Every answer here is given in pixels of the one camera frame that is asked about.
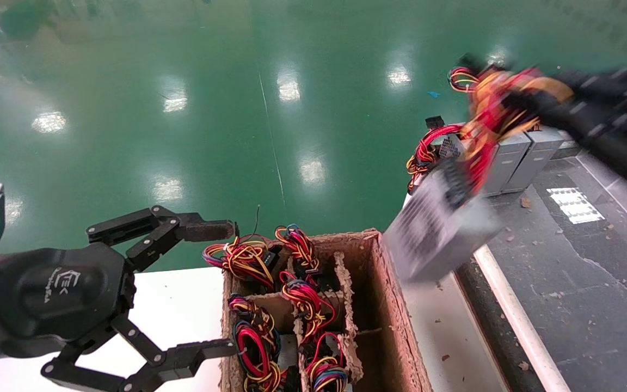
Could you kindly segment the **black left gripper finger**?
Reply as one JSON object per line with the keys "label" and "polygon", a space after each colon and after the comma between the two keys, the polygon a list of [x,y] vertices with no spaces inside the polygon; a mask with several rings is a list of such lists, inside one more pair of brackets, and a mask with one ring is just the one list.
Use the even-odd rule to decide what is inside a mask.
{"label": "black left gripper finger", "polygon": [[[145,359],[137,372],[123,378],[76,364],[85,352],[100,348],[116,335]],[[190,342],[162,351],[127,315],[120,315],[84,337],[68,342],[59,355],[41,368],[40,374],[56,385],[73,390],[155,391],[166,382],[195,377],[206,360],[235,355],[237,346],[231,339]]]}
{"label": "black left gripper finger", "polygon": [[133,271],[142,272],[181,241],[213,242],[236,236],[237,223],[204,220],[197,212],[175,213],[155,205],[92,225],[85,233],[89,243],[110,247],[139,239],[126,251],[125,260]]}

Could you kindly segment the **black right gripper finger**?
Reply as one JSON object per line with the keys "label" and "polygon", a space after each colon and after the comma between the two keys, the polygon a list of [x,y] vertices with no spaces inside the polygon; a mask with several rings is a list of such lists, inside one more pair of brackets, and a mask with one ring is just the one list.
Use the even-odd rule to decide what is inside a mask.
{"label": "black right gripper finger", "polygon": [[509,94],[509,106],[522,109],[545,126],[566,131],[582,148],[590,147],[588,132],[592,129],[592,118],[587,114],[589,102],[578,99],[559,102],[545,92],[513,91]]}
{"label": "black right gripper finger", "polygon": [[562,70],[559,81],[567,85],[575,96],[626,96],[627,84],[620,79],[625,72],[627,69],[594,74],[582,70]]}

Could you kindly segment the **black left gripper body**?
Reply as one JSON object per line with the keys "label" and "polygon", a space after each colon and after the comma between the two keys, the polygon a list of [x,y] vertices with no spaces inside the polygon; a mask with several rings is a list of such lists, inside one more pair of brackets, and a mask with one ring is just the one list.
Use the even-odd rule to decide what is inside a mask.
{"label": "black left gripper body", "polygon": [[102,243],[0,255],[0,358],[87,341],[133,307],[135,292],[125,258]]}

